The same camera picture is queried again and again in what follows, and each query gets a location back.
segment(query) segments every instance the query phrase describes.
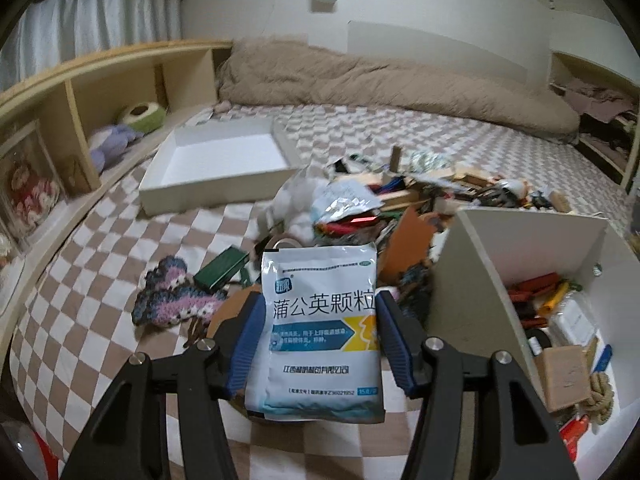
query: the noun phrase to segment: yellow graphic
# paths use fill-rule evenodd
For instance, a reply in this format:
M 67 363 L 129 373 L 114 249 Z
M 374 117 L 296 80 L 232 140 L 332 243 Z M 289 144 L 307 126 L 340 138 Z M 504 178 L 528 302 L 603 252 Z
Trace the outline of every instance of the yellow graphic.
M 344 317 L 342 320 L 353 329 L 355 334 L 342 347 L 344 352 L 378 349 L 378 329 L 376 316 Z

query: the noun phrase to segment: silver bolt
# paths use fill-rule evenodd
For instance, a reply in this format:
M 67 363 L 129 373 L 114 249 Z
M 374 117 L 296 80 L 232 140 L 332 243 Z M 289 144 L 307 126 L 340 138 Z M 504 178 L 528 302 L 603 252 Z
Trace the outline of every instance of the silver bolt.
M 136 352 L 135 354 L 131 354 L 129 356 L 129 364 L 138 366 L 145 362 L 146 356 L 143 352 Z
M 501 365 L 508 365 L 511 362 L 511 354 L 506 350 L 498 350 L 495 353 L 495 360 L 498 361 Z
M 196 343 L 196 346 L 198 347 L 198 350 L 202 350 L 203 352 L 208 352 L 215 345 L 216 345 L 216 342 L 213 341 L 213 339 L 210 339 L 208 337 L 206 337 L 204 339 L 201 339 L 200 341 L 198 341 Z
M 444 348 L 444 341 L 438 337 L 428 337 L 424 345 L 429 349 L 437 352 L 438 350 L 442 350 Z

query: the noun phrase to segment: rope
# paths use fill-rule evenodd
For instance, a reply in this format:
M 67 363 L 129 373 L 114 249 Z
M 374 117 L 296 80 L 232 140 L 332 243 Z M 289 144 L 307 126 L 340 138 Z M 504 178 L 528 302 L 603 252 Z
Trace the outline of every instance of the rope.
M 604 424 L 613 410 L 613 390 L 609 376 L 604 372 L 594 372 L 589 377 L 591 395 L 580 403 L 582 408 L 596 424 Z

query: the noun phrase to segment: open box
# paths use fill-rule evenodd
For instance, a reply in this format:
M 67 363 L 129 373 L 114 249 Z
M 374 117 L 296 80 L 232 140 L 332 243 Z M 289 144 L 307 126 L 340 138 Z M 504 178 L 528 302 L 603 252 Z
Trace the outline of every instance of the open box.
M 148 215 L 273 198 L 302 161 L 272 119 L 208 121 L 176 128 L 140 183 Z
M 596 264 L 602 273 L 594 272 Z M 542 397 L 504 285 L 553 271 L 584 287 L 599 327 L 600 349 L 607 343 L 613 348 L 607 368 L 615 392 L 613 414 L 600 427 L 591 424 L 578 443 L 575 463 L 582 480 L 595 480 L 640 415 L 640 263 L 608 221 L 519 210 L 460 211 L 434 268 L 427 329 L 460 351 L 483 356 L 509 351 Z

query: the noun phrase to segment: checkered bedsheet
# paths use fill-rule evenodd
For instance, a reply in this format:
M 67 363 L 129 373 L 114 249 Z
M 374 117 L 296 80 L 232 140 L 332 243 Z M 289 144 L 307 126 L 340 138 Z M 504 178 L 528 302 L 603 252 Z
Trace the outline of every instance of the checkered bedsheet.
M 564 190 L 581 213 L 605 212 L 621 230 L 625 196 L 571 146 L 503 126 L 395 108 L 235 107 L 220 120 L 273 116 L 286 126 L 303 160 L 326 164 L 362 150 L 381 162 L 391 147 L 431 149 L 535 187 Z M 260 204 L 241 203 L 147 219 L 138 184 L 149 159 L 116 184 L 75 229 L 30 294 L 15 329 L 10 368 L 33 427 L 66 460 L 92 407 L 125 359 L 182 352 L 188 323 L 136 329 L 130 318 L 140 276 L 177 254 L 196 272 L 229 245 L 249 249 Z M 221 403 L 241 479 L 399 478 L 419 405 L 405 399 L 383 364 L 384 424 L 255 424 Z M 167 401 L 169 456 L 182 475 L 177 402 Z

